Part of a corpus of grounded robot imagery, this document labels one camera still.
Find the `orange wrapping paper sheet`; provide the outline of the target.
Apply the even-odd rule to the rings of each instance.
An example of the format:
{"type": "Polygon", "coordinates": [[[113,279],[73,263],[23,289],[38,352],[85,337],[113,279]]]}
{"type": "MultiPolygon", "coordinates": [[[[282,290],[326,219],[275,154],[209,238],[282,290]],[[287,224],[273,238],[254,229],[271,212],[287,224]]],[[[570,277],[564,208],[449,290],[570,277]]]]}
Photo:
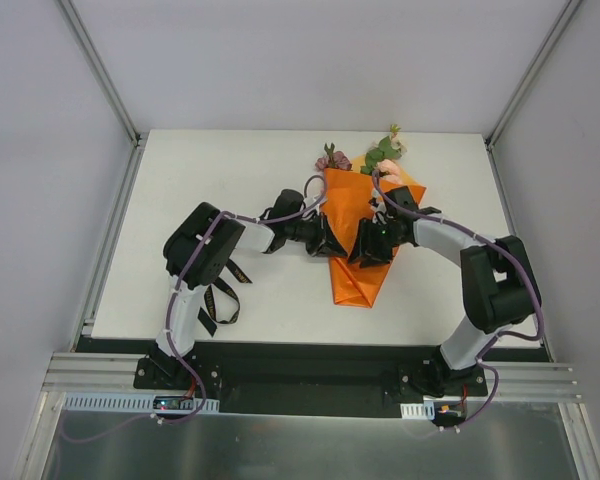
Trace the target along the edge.
{"type": "Polygon", "coordinates": [[[398,253],[382,220],[382,198],[361,158],[351,171],[326,169],[325,179],[321,212],[345,250],[342,257],[329,259],[333,301],[338,306],[370,308],[398,253]]]}

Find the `pink fake rose stem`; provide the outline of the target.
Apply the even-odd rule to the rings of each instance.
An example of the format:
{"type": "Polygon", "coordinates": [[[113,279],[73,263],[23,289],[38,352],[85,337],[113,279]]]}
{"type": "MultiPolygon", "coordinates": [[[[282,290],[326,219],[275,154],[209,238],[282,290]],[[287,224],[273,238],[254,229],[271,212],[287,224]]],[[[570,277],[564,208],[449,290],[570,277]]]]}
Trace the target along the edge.
{"type": "Polygon", "coordinates": [[[383,180],[396,185],[404,184],[402,169],[393,160],[382,160],[377,164],[376,170],[383,180]]]}

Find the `mauve fake rose stem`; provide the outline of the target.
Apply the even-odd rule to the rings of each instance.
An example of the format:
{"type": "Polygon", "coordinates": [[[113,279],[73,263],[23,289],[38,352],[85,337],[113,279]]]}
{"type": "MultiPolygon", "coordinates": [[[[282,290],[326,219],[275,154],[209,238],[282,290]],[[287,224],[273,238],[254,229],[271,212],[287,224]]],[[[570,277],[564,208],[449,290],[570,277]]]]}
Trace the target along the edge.
{"type": "Polygon", "coordinates": [[[315,170],[318,172],[325,169],[338,169],[351,171],[352,163],[349,158],[340,150],[337,150],[334,143],[324,144],[324,153],[316,160],[315,170]]]}

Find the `white fake rose stem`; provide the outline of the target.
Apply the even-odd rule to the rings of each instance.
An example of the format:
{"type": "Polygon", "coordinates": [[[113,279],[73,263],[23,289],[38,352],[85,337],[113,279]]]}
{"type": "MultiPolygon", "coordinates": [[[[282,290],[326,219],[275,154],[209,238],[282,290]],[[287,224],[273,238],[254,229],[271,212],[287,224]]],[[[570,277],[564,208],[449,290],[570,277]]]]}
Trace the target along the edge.
{"type": "Polygon", "coordinates": [[[367,150],[360,167],[362,174],[371,175],[385,160],[395,163],[404,156],[407,147],[400,138],[401,131],[398,124],[391,124],[388,133],[367,150]]]}

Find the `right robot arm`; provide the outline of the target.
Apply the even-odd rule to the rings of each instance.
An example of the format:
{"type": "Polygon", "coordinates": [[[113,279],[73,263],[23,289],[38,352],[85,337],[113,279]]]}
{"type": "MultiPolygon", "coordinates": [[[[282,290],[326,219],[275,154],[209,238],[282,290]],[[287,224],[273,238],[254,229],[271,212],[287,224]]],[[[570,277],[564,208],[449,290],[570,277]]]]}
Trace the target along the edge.
{"type": "Polygon", "coordinates": [[[373,217],[359,221],[350,264],[386,265],[395,249],[410,244],[460,269],[464,317],[428,362],[409,375],[412,388],[425,395],[453,394],[498,338],[541,309],[525,246],[516,236],[485,237],[435,208],[420,208],[406,186],[375,190],[370,205],[373,217]]]}

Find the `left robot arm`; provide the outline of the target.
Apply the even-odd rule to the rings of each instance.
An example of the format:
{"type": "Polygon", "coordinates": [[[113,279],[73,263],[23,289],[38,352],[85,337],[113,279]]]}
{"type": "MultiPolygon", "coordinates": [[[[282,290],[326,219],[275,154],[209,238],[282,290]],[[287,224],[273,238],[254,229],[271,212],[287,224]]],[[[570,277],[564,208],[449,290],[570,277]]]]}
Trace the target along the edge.
{"type": "Polygon", "coordinates": [[[220,323],[211,300],[213,290],[235,295],[221,273],[228,270],[240,282],[250,281],[232,260],[236,249],[272,254],[294,241],[304,244],[311,257],[348,256],[327,215],[320,211],[323,200],[322,195],[309,200],[296,190],[284,189],[256,218],[202,202],[171,234],[163,247],[170,287],[165,326],[148,354],[157,377],[168,388],[182,388],[190,380],[192,367],[185,356],[195,345],[195,326],[201,324],[213,335],[220,323]]]}

